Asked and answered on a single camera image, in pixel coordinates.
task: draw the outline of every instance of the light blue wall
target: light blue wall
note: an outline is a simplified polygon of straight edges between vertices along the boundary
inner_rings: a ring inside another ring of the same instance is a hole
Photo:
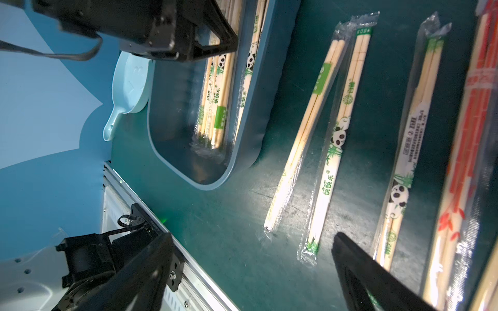
[[[95,44],[1,3],[0,39],[55,53]],[[69,236],[99,231],[103,162],[111,157],[102,129],[118,56],[110,37],[88,62],[0,52],[0,260],[46,246],[60,227]]]

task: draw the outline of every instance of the blue plastic dustpan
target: blue plastic dustpan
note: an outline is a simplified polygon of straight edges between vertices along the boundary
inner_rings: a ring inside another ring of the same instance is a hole
[[[114,138],[116,126],[123,113],[137,113],[145,107],[150,98],[153,77],[152,60],[121,52],[114,70],[114,108],[104,127],[105,141]]]

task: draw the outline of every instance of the blue plastic tray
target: blue plastic tray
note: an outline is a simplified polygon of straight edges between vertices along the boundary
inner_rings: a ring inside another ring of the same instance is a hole
[[[190,143],[197,117],[206,60],[194,63],[157,61],[147,127],[157,157],[187,182],[201,190],[221,186],[233,172],[248,168],[257,159],[282,74],[283,64],[301,0],[269,0],[244,116],[233,150],[221,164],[200,157]],[[239,96],[254,23],[256,0],[243,9],[239,51],[232,90],[232,107]],[[233,132],[236,114],[229,116]]]

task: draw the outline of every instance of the green table surface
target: green table surface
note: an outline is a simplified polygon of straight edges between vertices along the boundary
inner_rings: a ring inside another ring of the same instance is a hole
[[[193,188],[155,156],[144,109],[121,121],[113,141],[113,168],[160,219],[167,219],[168,229],[240,309],[344,311],[330,253],[333,236],[343,231],[370,250],[393,167],[416,33],[426,17],[439,11],[442,22],[452,22],[453,27],[391,269],[418,293],[473,42],[475,6],[468,0],[303,0],[263,148],[252,167],[214,191]],[[380,11],[380,19],[370,41],[318,265],[310,269],[297,260],[297,250],[333,96],[272,241],[260,240],[262,225],[335,25],[352,14],[373,11]],[[497,213],[492,209],[486,214],[491,225],[483,228],[476,271],[494,241]]]

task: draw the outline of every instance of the plastic wrapper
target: plastic wrapper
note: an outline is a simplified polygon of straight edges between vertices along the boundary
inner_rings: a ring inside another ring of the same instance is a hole
[[[252,71],[254,68],[254,64],[257,61],[257,50],[259,47],[259,41],[261,39],[264,20],[266,18],[266,12],[269,3],[270,0],[257,0],[256,15],[254,16],[254,31],[252,33],[252,41],[248,52],[248,61],[246,69],[242,73],[239,98],[237,102],[237,125],[234,132],[234,138],[233,138],[234,143],[236,141],[237,134],[239,132],[239,126],[242,120],[242,115],[244,113],[244,107],[246,106],[246,98],[249,92],[250,82],[252,79]]]
[[[481,232],[481,220],[487,202],[492,175],[498,152],[498,110],[497,94],[493,91],[486,123],[484,125],[481,143],[479,146],[476,168],[471,181],[470,189],[475,189],[469,195],[465,206],[465,219],[460,229],[460,240],[457,243],[455,259],[450,275],[444,310],[467,310],[468,297],[465,291],[472,290],[467,285],[470,269],[473,265],[473,256]],[[481,276],[469,311],[498,310],[498,244],[489,257],[488,264]]]
[[[375,261],[390,270],[409,190],[420,156],[444,39],[451,24],[440,26],[436,13],[421,23],[400,122],[395,165],[372,243]]]
[[[427,264],[423,298],[439,311],[461,310],[496,159],[498,11],[491,4],[477,27]]]
[[[347,22],[344,24],[339,23],[334,30],[330,48],[318,74],[303,120],[301,121],[287,163],[285,164],[282,177],[280,178],[268,214],[266,215],[264,232],[267,236],[269,232],[274,231],[278,226],[281,214],[289,202],[301,169],[301,163],[306,156],[308,142],[313,136],[313,131],[323,108],[323,104],[334,83],[355,29],[356,24]]]
[[[242,0],[218,0],[220,10],[236,34],[239,32]],[[219,44],[211,33],[210,44]],[[194,130],[192,148],[199,155],[222,161],[225,155],[225,128],[232,101],[232,86],[237,54],[229,53],[210,57],[206,64],[199,111]]]
[[[377,24],[379,12],[353,16],[354,26],[347,57],[341,67],[343,74],[338,80],[334,103],[322,149],[314,191],[311,196],[311,207],[308,212],[307,225],[301,238],[298,259],[316,265],[316,256],[325,216],[337,179],[337,171],[346,141],[353,105],[355,103],[358,84],[365,63],[365,57],[372,35]]]

